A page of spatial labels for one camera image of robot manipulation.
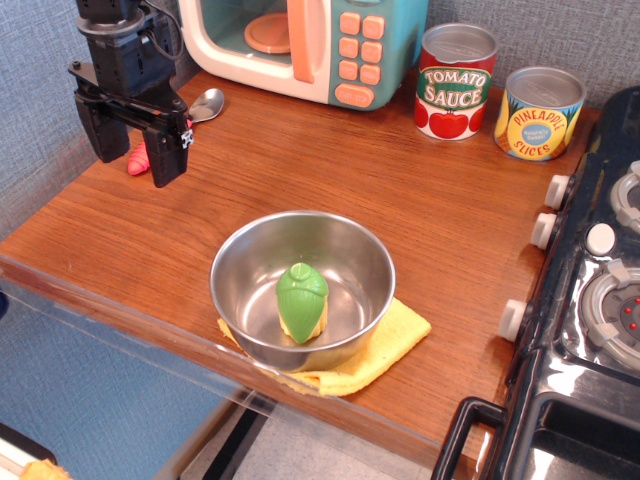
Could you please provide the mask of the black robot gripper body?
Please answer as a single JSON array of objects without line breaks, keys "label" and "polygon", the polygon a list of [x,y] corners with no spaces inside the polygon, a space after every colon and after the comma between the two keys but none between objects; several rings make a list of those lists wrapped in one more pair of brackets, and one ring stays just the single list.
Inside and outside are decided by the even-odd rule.
[{"label": "black robot gripper body", "polygon": [[162,117],[168,130],[188,127],[186,104],[170,85],[184,49],[182,37],[172,42],[171,34],[180,32],[175,15],[154,1],[78,1],[76,6],[76,25],[91,56],[89,63],[75,61],[69,68],[76,92],[109,103],[127,128],[144,130]]}]

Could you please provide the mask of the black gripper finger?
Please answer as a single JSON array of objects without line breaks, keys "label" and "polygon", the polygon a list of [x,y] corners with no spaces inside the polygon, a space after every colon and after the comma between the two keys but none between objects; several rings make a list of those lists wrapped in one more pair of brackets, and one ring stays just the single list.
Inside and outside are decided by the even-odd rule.
[{"label": "black gripper finger", "polygon": [[110,163],[130,149],[126,125],[114,115],[111,105],[75,93],[75,104],[91,146],[100,160]]},{"label": "black gripper finger", "polygon": [[160,130],[148,128],[143,132],[146,154],[154,186],[167,186],[187,170],[189,128]]}]

